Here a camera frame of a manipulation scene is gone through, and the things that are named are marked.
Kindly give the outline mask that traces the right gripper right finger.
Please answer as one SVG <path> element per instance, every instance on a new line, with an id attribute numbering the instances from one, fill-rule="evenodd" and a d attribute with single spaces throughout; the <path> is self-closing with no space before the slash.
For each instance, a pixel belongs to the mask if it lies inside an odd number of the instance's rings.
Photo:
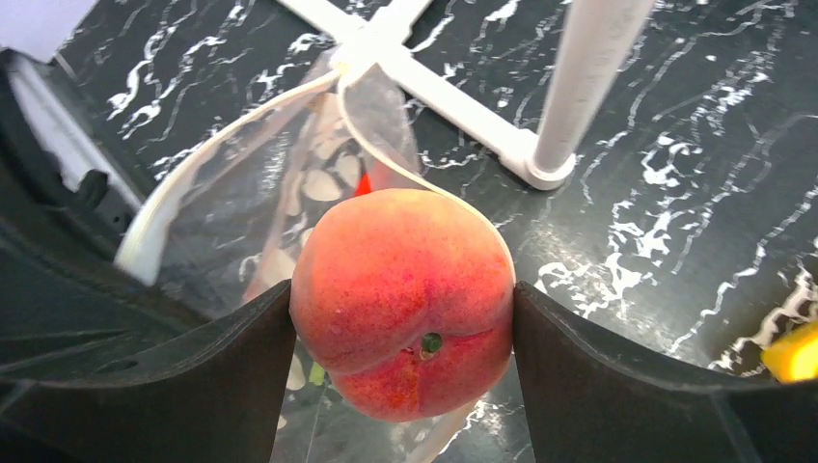
<path id="1" fill-rule="evenodd" d="M 700 368 L 514 289 L 513 350 L 539 462 L 813 462 L 817 384 Z"/>

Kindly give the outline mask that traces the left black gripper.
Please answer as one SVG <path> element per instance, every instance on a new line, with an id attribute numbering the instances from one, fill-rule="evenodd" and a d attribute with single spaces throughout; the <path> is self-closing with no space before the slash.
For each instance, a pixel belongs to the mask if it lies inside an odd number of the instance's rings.
<path id="1" fill-rule="evenodd" d="M 99 212 L 107 176 L 68 190 L 13 93 L 1 55 L 1 368 L 98 368 L 202 326 L 204 317 L 113 263 L 126 213 Z"/>

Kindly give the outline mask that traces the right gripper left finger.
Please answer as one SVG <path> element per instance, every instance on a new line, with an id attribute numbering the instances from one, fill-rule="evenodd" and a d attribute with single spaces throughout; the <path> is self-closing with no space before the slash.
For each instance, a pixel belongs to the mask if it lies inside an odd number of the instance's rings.
<path id="1" fill-rule="evenodd" d="M 266 462 L 295 332 L 289 282 L 72 381 L 1 383 L 5 462 Z"/>

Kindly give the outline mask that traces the clear zip top bag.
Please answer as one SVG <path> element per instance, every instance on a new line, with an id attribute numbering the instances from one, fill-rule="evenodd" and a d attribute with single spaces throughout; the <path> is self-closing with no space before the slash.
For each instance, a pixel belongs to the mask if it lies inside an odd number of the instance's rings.
<path id="1" fill-rule="evenodd" d="M 159 183 L 129 226 L 115 264 L 230 327 L 292 275 L 308 231 L 362 180 L 428 189 L 404 110 L 430 70 L 412 57 L 323 53 L 295 88 L 213 135 Z"/>

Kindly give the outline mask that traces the pink toy peach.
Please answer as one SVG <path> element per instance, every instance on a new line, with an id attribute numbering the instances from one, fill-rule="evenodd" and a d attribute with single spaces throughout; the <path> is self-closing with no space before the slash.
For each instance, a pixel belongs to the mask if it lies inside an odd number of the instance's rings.
<path id="1" fill-rule="evenodd" d="M 502 377 L 513 286 L 505 245 L 475 214 L 430 191 L 386 189 L 317 222 L 289 312 L 348 402 L 409 422 L 475 400 Z"/>

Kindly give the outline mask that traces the orange toy carrot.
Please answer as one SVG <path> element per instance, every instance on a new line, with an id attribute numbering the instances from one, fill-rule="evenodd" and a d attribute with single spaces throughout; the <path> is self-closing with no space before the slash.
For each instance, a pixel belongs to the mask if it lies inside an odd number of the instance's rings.
<path id="1" fill-rule="evenodd" d="M 354 197 L 360 197 L 366 195 L 372 191 L 369 181 L 368 173 L 364 173 L 361 176 L 361 179 L 355 189 L 353 194 Z"/>

